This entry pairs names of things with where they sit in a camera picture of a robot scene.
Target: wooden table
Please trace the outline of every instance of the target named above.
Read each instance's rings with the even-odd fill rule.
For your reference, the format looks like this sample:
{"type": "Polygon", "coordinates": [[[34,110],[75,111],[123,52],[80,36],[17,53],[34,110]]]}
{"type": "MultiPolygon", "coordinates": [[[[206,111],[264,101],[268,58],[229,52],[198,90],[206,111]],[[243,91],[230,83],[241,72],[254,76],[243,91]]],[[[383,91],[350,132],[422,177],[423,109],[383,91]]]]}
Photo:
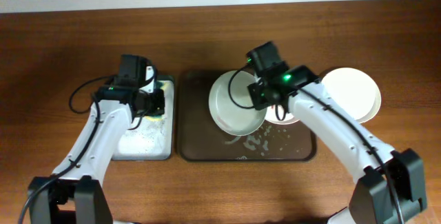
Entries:
{"type": "MultiPolygon", "coordinates": [[[[147,56],[178,78],[239,68],[268,40],[290,66],[347,66],[376,80],[382,107],[366,126],[424,159],[429,209],[415,222],[440,223],[441,0],[0,15],[0,223],[17,220],[31,179],[51,173],[83,128],[87,117],[69,111],[70,93],[117,72],[120,54],[147,56]]],[[[309,163],[188,163],[176,153],[112,161],[103,188],[118,220],[264,223],[329,216],[348,204],[354,184],[319,142],[309,163]]]]}

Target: wire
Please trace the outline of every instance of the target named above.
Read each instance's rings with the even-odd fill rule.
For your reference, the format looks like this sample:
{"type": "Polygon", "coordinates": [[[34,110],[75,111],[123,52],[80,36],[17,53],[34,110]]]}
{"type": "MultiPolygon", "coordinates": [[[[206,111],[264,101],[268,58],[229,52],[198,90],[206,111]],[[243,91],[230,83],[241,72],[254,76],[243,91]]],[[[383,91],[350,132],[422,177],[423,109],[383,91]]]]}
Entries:
{"type": "Polygon", "coordinates": [[[366,140],[366,138],[362,135],[362,133],[350,122],[348,119],[346,119],[343,115],[341,115],[339,112],[337,112],[335,109],[333,109],[330,105],[322,102],[318,97],[314,96],[312,93],[294,86],[294,88],[298,91],[301,91],[302,93],[306,94],[307,96],[311,97],[314,101],[321,104],[321,106],[324,107],[325,110],[331,111],[333,114],[335,114],[338,118],[340,118],[343,122],[345,122],[362,140],[363,145],[365,145],[369,151],[373,154],[373,156],[376,158],[378,164],[380,165],[381,169],[384,172],[384,175],[386,176],[387,180],[387,186],[389,188],[389,191],[391,193],[392,202],[395,205],[395,209],[398,216],[398,221],[400,224],[404,224],[404,218],[402,215],[402,210],[400,207],[400,200],[398,199],[398,193],[396,191],[396,188],[392,185],[392,176],[389,173],[388,169],[386,168],[386,165],[381,160],[380,156],[378,155],[377,151],[374,147],[371,146],[371,144],[366,140]]]}
{"type": "Polygon", "coordinates": [[[279,121],[283,121],[283,120],[285,120],[285,117],[287,116],[287,111],[286,111],[285,108],[282,106],[282,109],[283,109],[283,117],[280,118],[279,115],[278,115],[278,106],[281,106],[281,105],[276,104],[276,118],[277,118],[279,121]]]}
{"type": "Polygon", "coordinates": [[[93,83],[93,82],[95,82],[95,81],[99,81],[99,80],[102,80],[102,79],[113,79],[115,76],[116,76],[116,75],[110,75],[110,76],[99,77],[99,78],[96,78],[96,79],[89,80],[89,81],[83,83],[82,85],[80,85],[76,90],[74,90],[74,92],[73,92],[73,93],[70,95],[70,97],[69,97],[69,108],[70,108],[70,110],[71,110],[73,113],[76,113],[76,114],[85,114],[85,113],[89,112],[89,110],[90,110],[90,106],[92,106],[92,104],[93,104],[93,100],[92,100],[92,102],[90,103],[90,106],[89,106],[86,110],[78,111],[78,110],[75,110],[74,107],[72,107],[72,100],[73,100],[75,94],[76,94],[79,90],[81,90],[84,86],[88,85],[89,83],[93,83]]]}
{"type": "Polygon", "coordinates": [[[98,130],[98,126],[99,126],[100,119],[101,119],[101,111],[100,111],[100,108],[99,108],[98,99],[95,97],[94,94],[92,95],[92,102],[96,106],[96,118],[95,118],[94,128],[93,128],[92,132],[89,135],[88,141],[84,145],[84,147],[81,150],[81,152],[78,154],[77,158],[74,161],[71,161],[71,164],[67,168],[65,168],[62,172],[58,173],[57,175],[54,175],[50,180],[48,180],[46,183],[44,183],[42,186],[40,186],[40,188],[38,188],[37,190],[33,191],[33,193],[31,193],[31,195],[26,200],[26,202],[25,202],[25,204],[23,206],[23,209],[21,210],[20,217],[19,217],[19,224],[23,223],[23,220],[24,220],[25,215],[26,215],[26,211],[28,210],[28,208],[31,205],[31,203],[34,201],[34,198],[38,194],[40,194],[42,191],[44,191],[46,188],[48,188],[51,184],[53,184],[55,181],[57,181],[59,178],[61,178],[62,176],[66,175],[71,169],[76,167],[78,162],[81,160],[81,158],[83,158],[83,155],[88,150],[89,145],[91,144],[91,142],[92,142],[92,140],[93,140],[93,138],[95,136],[95,133],[98,130]]]}
{"type": "Polygon", "coordinates": [[[228,82],[228,96],[229,96],[229,98],[232,100],[232,102],[234,103],[234,105],[236,105],[236,106],[238,106],[238,107],[240,107],[240,108],[242,108],[242,109],[246,109],[246,110],[253,109],[254,106],[250,106],[250,107],[242,106],[242,105],[239,105],[239,104],[233,99],[233,97],[232,97],[232,81],[233,81],[234,77],[235,77],[240,71],[243,71],[244,69],[248,68],[249,66],[250,66],[249,64],[246,64],[246,65],[245,65],[244,67],[242,67],[241,69],[235,71],[235,73],[234,73],[233,76],[229,79],[229,82],[228,82]]]}

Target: black cable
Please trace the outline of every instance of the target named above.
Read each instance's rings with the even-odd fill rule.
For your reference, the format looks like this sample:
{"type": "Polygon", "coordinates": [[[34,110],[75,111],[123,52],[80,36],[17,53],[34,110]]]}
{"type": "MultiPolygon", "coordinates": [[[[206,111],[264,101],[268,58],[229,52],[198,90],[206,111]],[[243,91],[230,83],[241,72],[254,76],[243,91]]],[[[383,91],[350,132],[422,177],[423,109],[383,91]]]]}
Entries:
{"type": "Polygon", "coordinates": [[[40,194],[42,191],[44,191],[47,187],[49,187],[51,184],[53,184],[55,181],[57,181],[59,178],[66,175],[71,169],[73,169],[78,164],[78,162],[81,160],[81,158],[86,153],[86,151],[88,150],[89,145],[91,144],[91,142],[95,136],[95,133],[98,130],[98,126],[99,126],[100,118],[101,118],[101,111],[99,108],[98,99],[96,99],[95,95],[92,95],[92,102],[95,103],[95,106],[96,106],[96,118],[95,118],[94,128],[89,135],[88,141],[84,145],[83,149],[81,150],[81,152],[79,153],[77,158],[74,161],[71,161],[71,164],[67,168],[65,168],[62,172],[58,173],[57,175],[54,175],[50,180],[48,180],[46,183],[44,183],[42,186],[40,186],[40,188],[38,188],[37,190],[33,191],[33,193],[31,193],[31,195],[26,200],[26,202],[23,206],[23,209],[21,210],[20,217],[19,217],[19,224],[23,223],[23,220],[26,215],[26,211],[28,210],[30,204],[33,202],[34,198],[38,194],[40,194]]]}
{"type": "Polygon", "coordinates": [[[72,107],[72,100],[73,100],[75,94],[76,94],[79,90],[81,90],[84,86],[88,85],[89,83],[93,83],[93,82],[95,82],[95,81],[99,81],[99,80],[101,80],[101,79],[111,79],[111,78],[114,78],[115,76],[116,76],[116,75],[110,75],[110,76],[99,77],[99,78],[96,78],[96,79],[89,80],[89,81],[83,83],[82,85],[80,85],[76,90],[74,90],[74,92],[73,92],[73,93],[70,95],[70,97],[69,97],[69,108],[70,108],[70,110],[71,110],[73,113],[76,113],[76,114],[85,114],[85,113],[89,112],[89,110],[90,110],[90,106],[92,106],[93,101],[90,103],[90,106],[89,106],[86,110],[78,111],[78,110],[75,110],[74,107],[72,107]]]}
{"type": "Polygon", "coordinates": [[[235,77],[240,71],[243,71],[244,69],[248,68],[249,66],[250,66],[249,64],[246,64],[246,65],[245,65],[244,67],[242,67],[241,69],[235,71],[235,73],[234,73],[233,76],[229,79],[229,82],[228,82],[228,95],[229,95],[229,98],[232,100],[232,102],[233,102],[236,106],[238,106],[238,107],[240,107],[240,108],[242,108],[242,109],[246,109],[246,110],[253,109],[254,106],[250,106],[250,107],[242,106],[242,105],[239,105],[239,104],[233,99],[233,97],[232,97],[232,81],[233,81],[234,77],[235,77]]]}
{"type": "Polygon", "coordinates": [[[278,104],[276,104],[276,118],[279,120],[279,121],[283,121],[283,120],[285,120],[285,117],[287,116],[287,111],[285,110],[285,108],[282,106],[282,109],[283,109],[283,117],[282,118],[280,118],[279,117],[279,115],[278,115],[278,104]]]}
{"type": "Polygon", "coordinates": [[[375,148],[371,146],[371,144],[366,140],[366,138],[362,135],[362,133],[350,121],[348,121],[348,119],[346,119],[343,115],[341,115],[339,112],[337,112],[335,109],[333,109],[330,105],[322,102],[318,97],[314,96],[312,93],[310,93],[302,88],[295,87],[295,89],[299,90],[302,93],[305,93],[307,96],[311,97],[314,101],[321,104],[321,106],[323,106],[324,109],[331,111],[338,118],[340,118],[343,122],[345,122],[360,137],[360,139],[363,142],[363,145],[365,145],[369,149],[369,151],[376,158],[378,164],[380,165],[381,169],[383,170],[384,175],[386,176],[387,186],[388,186],[389,191],[391,193],[392,202],[395,205],[395,209],[396,209],[397,216],[398,216],[398,221],[400,224],[404,224],[404,218],[402,216],[402,210],[400,207],[400,200],[398,199],[398,193],[396,191],[396,188],[392,185],[392,176],[389,173],[388,169],[386,168],[386,165],[381,160],[381,158],[378,155],[375,148]]]}

